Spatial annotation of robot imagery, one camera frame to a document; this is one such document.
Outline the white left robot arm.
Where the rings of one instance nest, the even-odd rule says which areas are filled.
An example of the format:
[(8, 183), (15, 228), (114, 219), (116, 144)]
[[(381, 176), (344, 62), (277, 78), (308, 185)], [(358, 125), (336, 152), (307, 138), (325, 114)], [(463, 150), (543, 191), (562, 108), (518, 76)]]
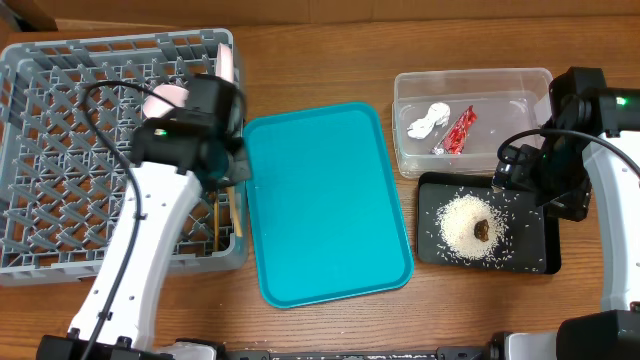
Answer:
[(231, 74), (197, 74), (177, 104), (148, 117), (123, 157), (126, 193), (100, 271), (64, 337), (42, 337), (39, 359), (214, 359), (218, 349), (177, 341), (152, 349), (158, 300), (184, 223), (204, 195), (225, 191), (235, 234), (242, 234), (235, 188), (250, 177), (240, 131), (246, 99)]

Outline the brown food lump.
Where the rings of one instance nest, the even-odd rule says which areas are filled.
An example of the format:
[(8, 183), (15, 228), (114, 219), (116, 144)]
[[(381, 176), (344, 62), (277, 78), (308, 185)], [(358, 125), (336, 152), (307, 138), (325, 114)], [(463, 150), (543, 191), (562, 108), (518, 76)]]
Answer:
[(487, 219), (480, 220), (474, 225), (474, 237), (481, 242), (487, 242), (489, 240), (489, 230), (489, 221)]

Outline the clear plastic bin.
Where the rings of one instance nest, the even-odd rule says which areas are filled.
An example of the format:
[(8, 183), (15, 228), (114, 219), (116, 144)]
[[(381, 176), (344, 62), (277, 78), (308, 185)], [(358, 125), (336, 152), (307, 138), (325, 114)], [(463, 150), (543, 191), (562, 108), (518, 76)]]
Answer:
[[(548, 87), (551, 73), (544, 68), (497, 68), (410, 72), (394, 83), (393, 138), (399, 172), (418, 178), (425, 172), (492, 173), (498, 163), (498, 146), (525, 130), (541, 127), (551, 116)], [(421, 139), (414, 124), (432, 105), (450, 108), (449, 121), (436, 125)], [(459, 155), (436, 154), (440, 144), (463, 112), (471, 109), (477, 120), (470, 127)]]

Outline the white rice pile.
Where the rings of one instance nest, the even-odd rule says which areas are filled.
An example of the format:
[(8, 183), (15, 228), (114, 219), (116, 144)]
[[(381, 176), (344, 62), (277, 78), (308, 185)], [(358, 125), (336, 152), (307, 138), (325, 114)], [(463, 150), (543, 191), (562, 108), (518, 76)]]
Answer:
[[(474, 237), (474, 225), (489, 221), (489, 240)], [(436, 224), (441, 239), (452, 253), (465, 260), (488, 260), (505, 239), (508, 229), (506, 215), (489, 202), (473, 196), (455, 197), (437, 210)]]

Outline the white napkin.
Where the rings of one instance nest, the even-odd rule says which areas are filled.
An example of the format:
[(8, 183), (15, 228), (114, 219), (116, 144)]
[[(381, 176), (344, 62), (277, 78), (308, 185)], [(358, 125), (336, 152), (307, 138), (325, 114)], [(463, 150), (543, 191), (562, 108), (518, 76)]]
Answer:
[(444, 102), (433, 103), (424, 117), (417, 119), (409, 125), (407, 134), (412, 139), (424, 139), (435, 127), (447, 125), (450, 114), (451, 109), (448, 104)]

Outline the red snack wrapper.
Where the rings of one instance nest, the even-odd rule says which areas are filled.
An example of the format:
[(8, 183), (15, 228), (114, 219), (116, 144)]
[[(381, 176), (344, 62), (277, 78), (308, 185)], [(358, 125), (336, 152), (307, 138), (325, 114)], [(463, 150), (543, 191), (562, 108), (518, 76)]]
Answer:
[(439, 143), (432, 149), (435, 155), (459, 155), (464, 149), (471, 126), (477, 120), (473, 106), (469, 106), (455, 123), (447, 130)]

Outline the grey dish rack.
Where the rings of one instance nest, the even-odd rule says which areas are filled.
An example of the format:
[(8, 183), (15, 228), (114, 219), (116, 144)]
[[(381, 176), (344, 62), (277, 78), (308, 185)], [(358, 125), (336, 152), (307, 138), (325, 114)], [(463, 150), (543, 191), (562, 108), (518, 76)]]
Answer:
[(121, 151), (147, 90), (213, 73), (223, 28), (16, 43), (1, 55), (1, 283), (95, 276), (121, 208)]

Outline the teal serving tray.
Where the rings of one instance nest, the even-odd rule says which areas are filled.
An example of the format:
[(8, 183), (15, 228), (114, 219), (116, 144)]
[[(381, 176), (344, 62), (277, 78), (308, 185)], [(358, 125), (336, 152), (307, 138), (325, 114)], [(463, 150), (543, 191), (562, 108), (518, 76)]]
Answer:
[(294, 308), (403, 287), (414, 260), (380, 118), (351, 102), (256, 118), (246, 183), (260, 290)]

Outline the small pink bowl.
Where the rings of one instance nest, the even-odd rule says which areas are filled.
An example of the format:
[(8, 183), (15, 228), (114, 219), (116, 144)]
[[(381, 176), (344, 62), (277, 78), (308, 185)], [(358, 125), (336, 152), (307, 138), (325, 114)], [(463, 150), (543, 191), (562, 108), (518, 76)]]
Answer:
[(178, 85), (159, 85), (153, 90), (153, 95), (146, 98), (142, 112), (147, 118), (161, 118), (175, 107), (183, 107), (188, 93), (186, 88)]

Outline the wooden chopstick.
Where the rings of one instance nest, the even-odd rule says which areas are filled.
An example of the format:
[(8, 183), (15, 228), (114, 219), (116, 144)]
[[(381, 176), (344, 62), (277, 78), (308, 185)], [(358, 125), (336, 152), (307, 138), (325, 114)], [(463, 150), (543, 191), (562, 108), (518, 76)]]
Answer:
[(214, 252), (219, 251), (219, 199), (218, 195), (215, 195), (213, 202), (213, 229), (214, 229)]
[(243, 229), (241, 224), (241, 217), (239, 215), (238, 207), (236, 204), (236, 196), (235, 196), (234, 188), (227, 187), (226, 193), (229, 201), (229, 210), (230, 210), (231, 220), (233, 222), (234, 234), (236, 237), (242, 237)]

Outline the black tray bin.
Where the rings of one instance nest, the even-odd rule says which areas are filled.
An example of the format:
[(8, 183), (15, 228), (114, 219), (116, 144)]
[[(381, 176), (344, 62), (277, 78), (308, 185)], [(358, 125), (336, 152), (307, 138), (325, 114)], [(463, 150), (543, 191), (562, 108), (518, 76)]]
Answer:
[[(488, 260), (456, 257), (439, 234), (437, 210), (465, 195), (479, 197), (506, 215), (505, 239)], [(417, 194), (416, 251), (420, 261), (437, 265), (554, 274), (561, 267), (559, 225), (534, 203), (530, 192), (491, 188), (483, 176), (429, 172), (421, 175)]]

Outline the large white plate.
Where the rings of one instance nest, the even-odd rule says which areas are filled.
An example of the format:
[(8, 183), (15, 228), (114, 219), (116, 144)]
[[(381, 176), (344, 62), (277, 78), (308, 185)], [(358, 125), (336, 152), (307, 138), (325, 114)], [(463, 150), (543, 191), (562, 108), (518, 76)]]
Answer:
[(227, 45), (218, 45), (215, 75), (229, 83), (234, 82), (233, 51)]

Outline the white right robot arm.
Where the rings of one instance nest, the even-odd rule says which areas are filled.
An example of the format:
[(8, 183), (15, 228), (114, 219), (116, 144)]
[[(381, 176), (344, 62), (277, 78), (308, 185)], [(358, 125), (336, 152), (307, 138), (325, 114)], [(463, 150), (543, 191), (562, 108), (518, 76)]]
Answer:
[(503, 333), (487, 359), (636, 359), (639, 356), (639, 92), (612, 88), (600, 68), (571, 67), (549, 85), (539, 148), (497, 150), (492, 185), (534, 194), (552, 217), (581, 221), (597, 202), (604, 262), (601, 310), (546, 333)]

